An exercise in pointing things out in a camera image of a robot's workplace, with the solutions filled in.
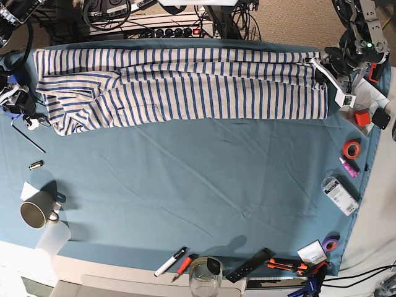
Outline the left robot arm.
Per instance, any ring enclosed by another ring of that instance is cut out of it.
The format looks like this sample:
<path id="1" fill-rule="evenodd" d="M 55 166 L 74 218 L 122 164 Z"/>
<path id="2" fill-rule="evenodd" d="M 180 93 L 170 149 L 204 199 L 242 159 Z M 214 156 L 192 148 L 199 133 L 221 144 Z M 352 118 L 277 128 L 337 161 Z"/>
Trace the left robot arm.
<path id="1" fill-rule="evenodd" d="M 345 27 L 337 46 L 325 47 L 314 66 L 314 81 L 320 87 L 335 81 L 342 86 L 347 80 L 345 93 L 353 90 L 354 72 L 368 71 L 368 80 L 378 83 L 389 61 L 390 50 L 376 14 L 374 1 L 332 1 Z"/>

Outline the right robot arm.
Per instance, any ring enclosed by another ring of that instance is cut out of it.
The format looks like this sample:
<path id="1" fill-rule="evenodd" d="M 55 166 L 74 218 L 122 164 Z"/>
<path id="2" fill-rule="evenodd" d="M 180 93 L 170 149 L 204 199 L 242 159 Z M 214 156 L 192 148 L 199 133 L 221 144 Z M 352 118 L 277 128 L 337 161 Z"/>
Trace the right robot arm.
<path id="1" fill-rule="evenodd" d="M 10 83 L 10 76 L 16 74 L 25 65 L 33 44 L 33 27 L 30 16 L 44 2 L 41 0 L 1 1 L 1 47 L 7 45 L 14 31 L 21 25 L 28 29 L 27 45 L 21 60 L 6 70 L 1 67 L 1 108 L 5 112 L 33 116 L 36 114 L 36 103 L 30 96 L 30 89 L 18 82 Z"/>

